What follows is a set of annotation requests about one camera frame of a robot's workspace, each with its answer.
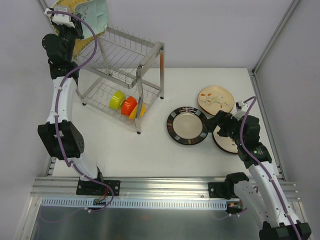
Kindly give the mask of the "woven bamboo tray plate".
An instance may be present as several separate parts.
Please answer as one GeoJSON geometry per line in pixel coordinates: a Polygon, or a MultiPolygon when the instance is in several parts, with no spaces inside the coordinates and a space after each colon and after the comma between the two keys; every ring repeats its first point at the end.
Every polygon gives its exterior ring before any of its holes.
{"type": "MultiPolygon", "coordinates": [[[[74,8],[77,4],[87,2],[88,0],[57,0],[52,7],[54,6],[66,6],[70,8],[70,12],[74,14],[74,8]]],[[[92,41],[94,41],[93,34],[91,31],[82,23],[82,30],[84,39],[76,39],[75,47],[73,50],[73,57],[77,58],[81,51],[92,41]]]]}

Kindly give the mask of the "light blue divided plate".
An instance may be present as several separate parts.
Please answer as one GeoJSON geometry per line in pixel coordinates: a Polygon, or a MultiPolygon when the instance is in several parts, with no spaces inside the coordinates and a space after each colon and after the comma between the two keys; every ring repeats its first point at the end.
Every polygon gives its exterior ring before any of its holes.
{"type": "Polygon", "coordinates": [[[92,28],[96,35],[103,33],[108,25],[108,4],[106,0],[89,0],[77,4],[74,14],[80,17],[92,28]]]}

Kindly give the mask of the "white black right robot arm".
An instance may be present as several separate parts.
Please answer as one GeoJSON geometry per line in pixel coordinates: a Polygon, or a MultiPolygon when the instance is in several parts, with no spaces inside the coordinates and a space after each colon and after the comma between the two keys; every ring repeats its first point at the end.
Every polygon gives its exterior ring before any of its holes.
{"type": "Polygon", "coordinates": [[[208,191],[217,197],[230,200],[239,198],[261,227],[261,240],[307,240],[312,230],[295,214],[274,172],[271,156],[260,142],[259,119],[242,116],[237,119],[222,110],[207,120],[213,132],[231,138],[237,146],[237,155],[255,181],[257,189],[243,172],[228,174],[222,183],[209,183],[208,191]]]}

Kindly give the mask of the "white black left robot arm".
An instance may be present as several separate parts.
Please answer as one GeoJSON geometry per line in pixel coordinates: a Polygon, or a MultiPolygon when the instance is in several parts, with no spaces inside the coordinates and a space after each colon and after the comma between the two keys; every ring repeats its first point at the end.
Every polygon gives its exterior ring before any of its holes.
{"type": "Polygon", "coordinates": [[[58,34],[47,34],[42,47],[48,56],[50,76],[53,82],[53,98],[49,116],[37,132],[48,154],[64,161],[79,175],[78,195],[118,196],[119,182],[104,180],[100,169],[84,154],[85,141],[72,122],[73,97],[78,91],[80,66],[73,61],[76,40],[84,38],[80,20],[55,23],[58,34]]]}

